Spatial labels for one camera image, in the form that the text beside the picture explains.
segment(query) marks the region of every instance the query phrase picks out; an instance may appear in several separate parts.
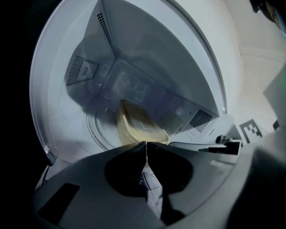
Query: black slot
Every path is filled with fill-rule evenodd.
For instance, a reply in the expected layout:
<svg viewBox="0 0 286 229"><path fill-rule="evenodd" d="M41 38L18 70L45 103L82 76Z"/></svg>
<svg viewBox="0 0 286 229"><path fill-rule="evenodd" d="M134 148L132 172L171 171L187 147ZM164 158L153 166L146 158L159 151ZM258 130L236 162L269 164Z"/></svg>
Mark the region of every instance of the black slot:
<svg viewBox="0 0 286 229"><path fill-rule="evenodd" d="M48 222L58 225L79 188L78 185L64 184L39 210L38 215Z"/></svg>

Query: perforated holes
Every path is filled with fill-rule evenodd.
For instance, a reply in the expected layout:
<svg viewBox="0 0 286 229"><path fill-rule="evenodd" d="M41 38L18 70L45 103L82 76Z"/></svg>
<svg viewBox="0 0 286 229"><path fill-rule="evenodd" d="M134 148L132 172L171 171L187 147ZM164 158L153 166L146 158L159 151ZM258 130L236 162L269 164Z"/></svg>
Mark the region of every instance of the perforated holes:
<svg viewBox="0 0 286 229"><path fill-rule="evenodd" d="M111 38L109 36L108 30L107 30L107 26L106 26L105 20L104 20L104 18L102 16L102 13L99 13L97 15L97 17L99 19L99 22L100 22L100 25L101 25L101 27L103 29L103 32L104 32L104 34L105 34L105 36L107 38L107 41L108 41L109 45L111 46L111 48L113 49L113 44L112 44Z"/></svg>
<svg viewBox="0 0 286 229"><path fill-rule="evenodd" d="M191 120L190 125L201 133L212 118L210 114L200 109Z"/></svg>
<svg viewBox="0 0 286 229"><path fill-rule="evenodd" d="M97 67L96 67L96 69L95 69L95 71L93 73L93 77L92 78L83 79L83 80L79 80L78 81L77 77L78 77L78 74L79 74L79 72L81 70L83 62L88 62L88 63L95 64L95 65L97 65ZM71 86L73 84L80 83L80 82L85 82L85 81L88 81L88 80L93 80L93 78L95 77L98 69L99 69L99 64L98 63L93 62L92 60L89 60L89 59L86 59L86 58L83 58L81 56L76 55L75 59L74 59L74 62L72 64L72 68L71 68L70 73L69 73L67 86ZM83 72L82 72L82 75L85 76L87 71L88 71L88 67L85 67Z"/></svg>

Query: white wall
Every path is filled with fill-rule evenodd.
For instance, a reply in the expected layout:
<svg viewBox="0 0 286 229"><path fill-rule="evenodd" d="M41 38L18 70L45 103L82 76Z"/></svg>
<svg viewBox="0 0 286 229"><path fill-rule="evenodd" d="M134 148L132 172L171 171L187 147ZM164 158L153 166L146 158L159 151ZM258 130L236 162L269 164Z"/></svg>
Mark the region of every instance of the white wall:
<svg viewBox="0 0 286 229"><path fill-rule="evenodd" d="M263 91L286 62L286 37L262 12L254 13L249 0L224 0L238 31L244 62L244 86L239 114L253 118L272 132L276 115Z"/></svg>

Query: vent grille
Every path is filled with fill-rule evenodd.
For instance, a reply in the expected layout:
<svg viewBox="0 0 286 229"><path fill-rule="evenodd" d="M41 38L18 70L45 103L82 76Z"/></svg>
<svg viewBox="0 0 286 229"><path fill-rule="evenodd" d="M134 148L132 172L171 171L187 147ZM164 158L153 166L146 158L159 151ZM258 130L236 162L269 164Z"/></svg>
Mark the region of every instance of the vent grille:
<svg viewBox="0 0 286 229"><path fill-rule="evenodd" d="M82 80L77 80L83 62L87 62L87 63L94 64L94 65L96 65L97 67L96 67L96 69L94 70L93 77L87 78L87 79L82 79ZM99 64L98 64L98 63L93 62L93 61L91 61L91 60L89 60L89 59L86 59L86 58L83 58L83 57L81 57L81 56L76 55L76 56L75 56L75 59L74 59L74 62L73 62L73 64L72 64L71 71L70 71L70 73L69 73L69 77L68 77L68 81L67 81L67 86L71 86L71 85L74 85L74 84L76 84L76 83L80 83L80 82L85 82L85 81L88 81L88 80L92 80L92 79L95 77L96 72L97 72L98 69L99 69ZM88 67L85 67L84 70L83 70L83 72L82 72L82 76L85 76L86 73L87 73L87 71L88 71Z"/></svg>
<svg viewBox="0 0 286 229"><path fill-rule="evenodd" d="M99 13L99 14L97 15L97 18L99 19L100 25L101 25L101 27L102 27L102 29L103 29L103 31L104 31L104 34L105 34L105 36L106 36L106 38L107 38L108 43L110 44L111 48L113 49L113 44L112 44L112 42L111 42L111 38L110 38L108 29L107 29L107 26L106 26L106 22L105 22L105 20L104 20L104 18L103 18L102 13Z"/></svg>
<svg viewBox="0 0 286 229"><path fill-rule="evenodd" d="M201 133L212 118L210 114L200 109L191 120L190 125Z"/></svg>

